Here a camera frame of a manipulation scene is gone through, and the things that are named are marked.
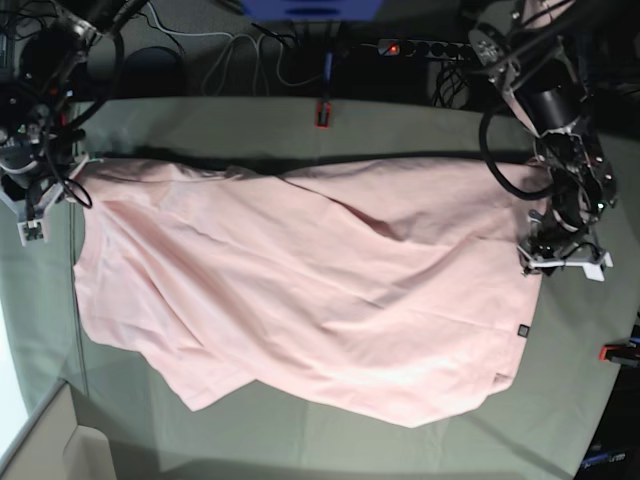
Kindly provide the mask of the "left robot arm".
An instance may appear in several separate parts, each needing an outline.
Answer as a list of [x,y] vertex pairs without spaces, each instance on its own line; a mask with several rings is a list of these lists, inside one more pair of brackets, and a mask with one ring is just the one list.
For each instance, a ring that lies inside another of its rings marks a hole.
[[[599,6],[597,1],[491,1],[468,33],[482,74],[502,98],[481,119],[482,158],[507,192],[547,203],[543,211],[529,212],[529,232],[518,244],[526,275],[573,267],[589,280],[603,281],[613,265],[595,225],[617,203],[617,180],[597,137],[580,57],[565,49],[569,33],[596,16]],[[533,135],[534,158],[547,170],[548,186],[525,191],[499,170],[488,129],[502,111]]]

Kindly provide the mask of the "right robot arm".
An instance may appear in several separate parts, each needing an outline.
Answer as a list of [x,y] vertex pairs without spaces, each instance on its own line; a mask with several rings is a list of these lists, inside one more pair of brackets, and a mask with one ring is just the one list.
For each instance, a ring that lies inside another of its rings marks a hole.
[[[116,93],[125,62],[124,25],[141,1],[57,1],[51,22],[19,55],[16,75],[1,83],[1,199],[23,224],[38,223],[60,198],[92,200],[72,178],[72,147],[83,125]],[[114,46],[113,73],[92,87],[86,62],[94,44]]]

